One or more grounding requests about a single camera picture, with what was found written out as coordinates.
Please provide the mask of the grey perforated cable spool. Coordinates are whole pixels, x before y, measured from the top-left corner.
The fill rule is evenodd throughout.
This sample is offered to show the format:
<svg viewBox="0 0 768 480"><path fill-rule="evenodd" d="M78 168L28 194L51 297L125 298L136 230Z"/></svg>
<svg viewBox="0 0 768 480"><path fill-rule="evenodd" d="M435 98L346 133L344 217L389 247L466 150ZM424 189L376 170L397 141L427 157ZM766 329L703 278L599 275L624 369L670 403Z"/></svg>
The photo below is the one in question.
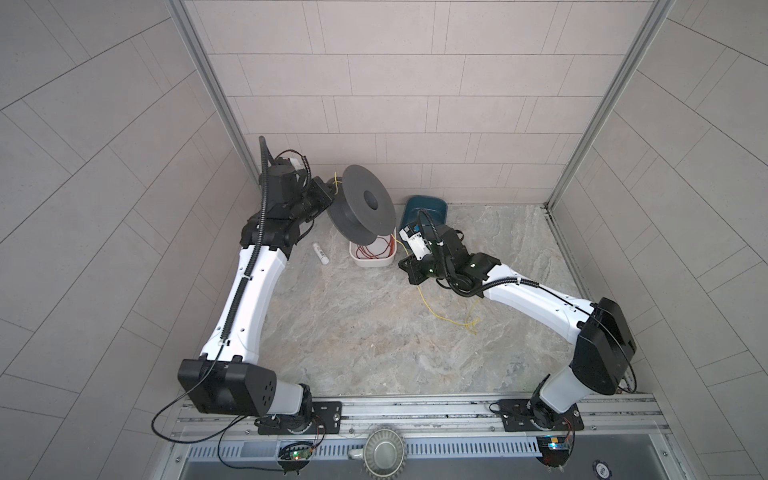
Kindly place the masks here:
<svg viewBox="0 0 768 480"><path fill-rule="evenodd" d="M389 236L396 226L394 204L386 187L361 165L349 165L344 170L328 214L347 240L362 246Z"/></svg>

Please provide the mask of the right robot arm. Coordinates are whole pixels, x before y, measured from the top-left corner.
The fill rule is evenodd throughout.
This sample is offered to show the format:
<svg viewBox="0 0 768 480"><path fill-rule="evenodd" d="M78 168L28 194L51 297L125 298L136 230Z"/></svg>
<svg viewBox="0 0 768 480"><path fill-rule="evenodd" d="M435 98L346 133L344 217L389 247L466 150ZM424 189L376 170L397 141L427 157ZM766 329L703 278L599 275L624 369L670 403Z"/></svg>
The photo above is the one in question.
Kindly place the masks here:
<svg viewBox="0 0 768 480"><path fill-rule="evenodd" d="M546 376L527 401L521 419L553 430L591 394L632 393L631 361L637 351L622 308L603 297L594 302L567 295L515 271L486 253L471 253L457 230L411 223L399 236L409 253L398 264L412 285L433 278L454 294L487 299L521 312L573 347L570 362Z"/></svg>

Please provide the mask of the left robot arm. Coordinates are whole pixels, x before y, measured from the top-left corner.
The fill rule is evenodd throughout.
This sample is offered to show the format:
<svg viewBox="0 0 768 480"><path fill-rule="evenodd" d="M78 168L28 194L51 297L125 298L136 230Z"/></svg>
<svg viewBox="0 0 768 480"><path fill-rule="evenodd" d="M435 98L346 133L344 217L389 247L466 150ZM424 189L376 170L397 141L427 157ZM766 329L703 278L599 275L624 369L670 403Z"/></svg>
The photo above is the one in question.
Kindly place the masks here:
<svg viewBox="0 0 768 480"><path fill-rule="evenodd" d="M253 417L299 434L313 423L311 390L259 366L259 345L292 250L332 205L334 191L298 151L272 155L264 138L259 149L261 206L241 231L236 278L214 332L197 357L182 361L177 378L203 414Z"/></svg>

